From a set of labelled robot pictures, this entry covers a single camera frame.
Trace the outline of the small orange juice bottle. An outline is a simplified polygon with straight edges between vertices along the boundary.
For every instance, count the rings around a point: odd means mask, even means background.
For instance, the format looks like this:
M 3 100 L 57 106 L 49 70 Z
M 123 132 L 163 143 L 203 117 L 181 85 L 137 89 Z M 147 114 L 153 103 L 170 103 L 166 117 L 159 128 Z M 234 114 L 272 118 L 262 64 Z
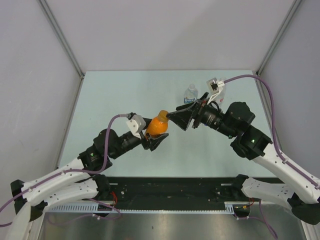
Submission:
M 169 121 L 161 122 L 158 120 L 158 116 L 156 116 L 149 123 L 145 133 L 150 135 L 159 135 L 159 134 L 166 133 L 168 129 L 168 125 L 169 125 Z

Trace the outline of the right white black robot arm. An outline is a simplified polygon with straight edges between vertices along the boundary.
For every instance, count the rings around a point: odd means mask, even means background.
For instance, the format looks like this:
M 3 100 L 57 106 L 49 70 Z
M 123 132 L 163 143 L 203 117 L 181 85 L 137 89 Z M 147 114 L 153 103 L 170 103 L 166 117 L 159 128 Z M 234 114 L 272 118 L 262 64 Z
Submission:
M 267 183 L 239 174 L 230 188 L 231 196 L 265 200 L 290 210 L 310 225 L 320 222 L 320 181 L 296 164 L 266 134 L 252 126 L 255 114 L 245 102 L 233 102 L 226 112 L 215 108 L 203 95 L 195 102 L 178 106 L 167 118 L 182 130 L 204 124 L 232 139 L 230 146 L 241 158 L 266 168 L 282 183 Z

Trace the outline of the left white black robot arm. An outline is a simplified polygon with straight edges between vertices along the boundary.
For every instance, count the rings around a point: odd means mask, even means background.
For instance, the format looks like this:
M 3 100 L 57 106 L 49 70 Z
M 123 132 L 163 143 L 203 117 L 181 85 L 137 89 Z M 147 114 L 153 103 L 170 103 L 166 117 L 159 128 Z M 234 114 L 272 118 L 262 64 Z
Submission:
M 29 220 L 34 221 L 55 206 L 83 199 L 107 199 L 111 187 L 102 172 L 112 166 L 111 160 L 139 145 L 153 151 L 166 137 L 168 133 L 150 136 L 128 131 L 118 136 L 112 129 L 102 130 L 92 146 L 65 166 L 33 181 L 13 181 L 10 188 L 15 213 L 29 204 Z

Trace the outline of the clear unlabeled plastic bottle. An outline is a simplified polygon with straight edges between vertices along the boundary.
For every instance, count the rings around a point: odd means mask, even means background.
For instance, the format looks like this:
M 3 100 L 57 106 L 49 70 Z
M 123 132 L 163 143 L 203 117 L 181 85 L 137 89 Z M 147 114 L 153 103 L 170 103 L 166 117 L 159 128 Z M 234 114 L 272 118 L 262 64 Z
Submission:
M 218 81 L 217 81 L 217 86 L 218 86 L 218 90 L 219 90 L 219 94 L 215 97 L 215 102 L 221 106 L 224 99 L 225 99 L 225 95 L 226 95 L 226 90 L 227 90 L 227 86 L 225 85 L 225 81 L 227 80 L 226 77 L 221 77 Z

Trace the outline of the blue labeled water bottle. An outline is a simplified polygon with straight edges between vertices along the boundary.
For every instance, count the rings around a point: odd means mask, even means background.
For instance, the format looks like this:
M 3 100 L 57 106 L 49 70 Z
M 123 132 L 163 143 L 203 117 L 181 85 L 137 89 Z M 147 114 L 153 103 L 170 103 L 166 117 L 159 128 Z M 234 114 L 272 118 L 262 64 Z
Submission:
M 188 88 L 184 92 L 183 103 L 189 104 L 194 102 L 198 98 L 198 89 L 192 83 L 188 86 Z

